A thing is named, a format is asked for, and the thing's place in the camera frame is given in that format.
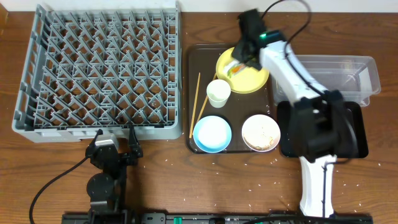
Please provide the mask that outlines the white pink bowl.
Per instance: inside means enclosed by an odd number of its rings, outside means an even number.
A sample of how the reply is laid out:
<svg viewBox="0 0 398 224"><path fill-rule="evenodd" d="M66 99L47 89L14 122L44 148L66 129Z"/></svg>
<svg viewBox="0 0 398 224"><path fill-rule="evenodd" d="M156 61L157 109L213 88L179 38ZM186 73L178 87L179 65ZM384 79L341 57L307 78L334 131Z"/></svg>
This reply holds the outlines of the white pink bowl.
<svg viewBox="0 0 398 224"><path fill-rule="evenodd" d="M256 114L245 120L241 133L243 142L256 152L274 150L281 137L277 122L264 114Z"/></svg>

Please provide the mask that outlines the wrapper and napkin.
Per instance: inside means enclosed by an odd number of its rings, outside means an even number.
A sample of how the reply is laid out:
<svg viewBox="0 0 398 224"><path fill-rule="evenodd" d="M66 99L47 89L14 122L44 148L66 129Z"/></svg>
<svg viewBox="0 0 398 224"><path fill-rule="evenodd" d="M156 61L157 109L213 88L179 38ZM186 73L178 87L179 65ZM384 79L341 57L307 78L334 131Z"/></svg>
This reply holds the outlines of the wrapper and napkin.
<svg viewBox="0 0 398 224"><path fill-rule="evenodd" d="M246 65L244 63L241 63L240 61L233 59L230 63L228 63L224 67L224 72L226 72L227 77L232 78L239 72L243 71L246 68Z"/></svg>

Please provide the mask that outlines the light blue bowl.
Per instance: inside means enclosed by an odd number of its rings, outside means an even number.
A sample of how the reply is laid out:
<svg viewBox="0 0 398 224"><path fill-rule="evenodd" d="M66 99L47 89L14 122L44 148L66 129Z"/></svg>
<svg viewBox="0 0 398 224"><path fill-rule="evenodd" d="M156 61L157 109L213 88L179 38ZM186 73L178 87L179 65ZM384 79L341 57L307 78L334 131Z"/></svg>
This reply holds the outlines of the light blue bowl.
<svg viewBox="0 0 398 224"><path fill-rule="evenodd" d="M193 140L204 152L215 154L225 150L232 140L232 129L219 116L205 116L193 129Z"/></svg>

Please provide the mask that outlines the white paper cup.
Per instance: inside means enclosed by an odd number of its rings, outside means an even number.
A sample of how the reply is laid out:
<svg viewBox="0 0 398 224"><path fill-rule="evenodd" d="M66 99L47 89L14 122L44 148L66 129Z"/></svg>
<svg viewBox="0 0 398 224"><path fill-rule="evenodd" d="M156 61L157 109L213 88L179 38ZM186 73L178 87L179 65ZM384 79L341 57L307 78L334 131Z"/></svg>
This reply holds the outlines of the white paper cup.
<svg viewBox="0 0 398 224"><path fill-rule="evenodd" d="M224 80L213 80L206 88L206 95L210 101L210 105L214 108L224 107L230 94L230 85Z"/></svg>

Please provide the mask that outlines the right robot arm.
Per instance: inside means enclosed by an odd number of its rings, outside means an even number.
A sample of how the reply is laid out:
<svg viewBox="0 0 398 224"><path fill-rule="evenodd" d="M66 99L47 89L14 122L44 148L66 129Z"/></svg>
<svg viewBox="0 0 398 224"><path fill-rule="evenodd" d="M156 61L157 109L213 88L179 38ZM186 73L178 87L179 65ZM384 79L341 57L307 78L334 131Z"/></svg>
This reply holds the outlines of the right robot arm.
<svg viewBox="0 0 398 224"><path fill-rule="evenodd" d="M338 153L357 150L358 142L338 90L314 79L291 49L291 39L269 31L257 9L238 16L241 38L232 56L257 70L265 68L290 103L288 135L302 168L300 210L306 217L329 218L333 167Z"/></svg>

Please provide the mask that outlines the rice and food scraps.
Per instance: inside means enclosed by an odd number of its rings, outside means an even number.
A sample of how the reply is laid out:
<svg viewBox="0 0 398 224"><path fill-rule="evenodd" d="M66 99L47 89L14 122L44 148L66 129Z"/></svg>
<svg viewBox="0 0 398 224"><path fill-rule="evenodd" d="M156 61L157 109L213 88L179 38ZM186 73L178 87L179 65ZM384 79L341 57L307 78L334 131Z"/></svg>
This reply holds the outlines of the rice and food scraps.
<svg viewBox="0 0 398 224"><path fill-rule="evenodd" d="M274 143L272 132L262 124L250 126L243 131L245 142L257 151L266 151Z"/></svg>

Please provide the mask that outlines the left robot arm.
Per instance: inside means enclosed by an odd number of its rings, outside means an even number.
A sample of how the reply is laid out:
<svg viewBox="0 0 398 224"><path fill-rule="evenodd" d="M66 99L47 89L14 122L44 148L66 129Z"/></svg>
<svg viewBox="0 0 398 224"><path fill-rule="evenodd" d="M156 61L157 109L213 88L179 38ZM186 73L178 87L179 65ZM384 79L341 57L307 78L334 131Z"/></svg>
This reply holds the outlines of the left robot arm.
<svg viewBox="0 0 398 224"><path fill-rule="evenodd" d="M128 148L128 152L119 152L116 135L105 134L101 129L86 148L85 156L101 170L86 186L95 213L116 213L126 208L127 167L136 166L143 156L133 127L129 128Z"/></svg>

